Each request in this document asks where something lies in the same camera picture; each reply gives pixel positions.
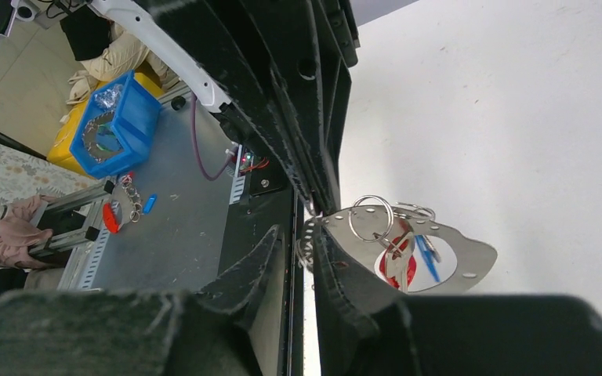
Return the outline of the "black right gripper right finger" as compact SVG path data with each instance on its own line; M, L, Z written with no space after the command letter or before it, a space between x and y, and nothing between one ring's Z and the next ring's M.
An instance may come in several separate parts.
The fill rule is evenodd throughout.
M349 256L320 226L313 236L314 290L323 375L413 375L407 295Z

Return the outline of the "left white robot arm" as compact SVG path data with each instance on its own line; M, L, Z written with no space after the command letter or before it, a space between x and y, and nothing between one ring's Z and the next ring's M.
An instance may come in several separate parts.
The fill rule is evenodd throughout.
M360 45L348 1L94 1L221 115L277 158L306 208L340 206L338 159Z

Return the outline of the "silver key with red tag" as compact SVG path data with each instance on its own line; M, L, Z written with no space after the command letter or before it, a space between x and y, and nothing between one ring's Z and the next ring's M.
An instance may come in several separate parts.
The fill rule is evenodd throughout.
M360 207L365 201L378 201L384 208L387 223L386 228L381 233L374 232L371 237L363 237L358 233L353 224L353 217L357 213L357 207ZM397 223L402 229L400 236L389 240L387 237L391 234L394 223ZM386 278L394 278L398 283L398 290L405 294L408 293L408 266L412 258L415 246L412 244L414 233L408 217L404 214L397 214L393 206L383 197L377 195L364 195L356 199L352 208L348 210L348 224L352 234L365 243L377 243L384 248L385 272Z

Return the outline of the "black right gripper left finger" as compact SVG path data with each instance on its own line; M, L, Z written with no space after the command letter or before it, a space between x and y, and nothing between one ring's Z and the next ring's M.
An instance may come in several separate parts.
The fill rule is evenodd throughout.
M247 332L260 332L266 320L267 288L272 274L280 226L273 225L243 258L204 286L197 297L202 318L197 327L217 332L234 325Z

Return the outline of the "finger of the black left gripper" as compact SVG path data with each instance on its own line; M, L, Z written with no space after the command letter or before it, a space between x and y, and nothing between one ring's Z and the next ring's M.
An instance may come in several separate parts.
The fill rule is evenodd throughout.
M340 206L338 157L359 34L348 1L287 1L285 10L291 22L284 78L293 177L309 209L330 214Z
M309 1L152 1L154 22L231 99L306 207L316 202L300 122L317 124L317 35Z

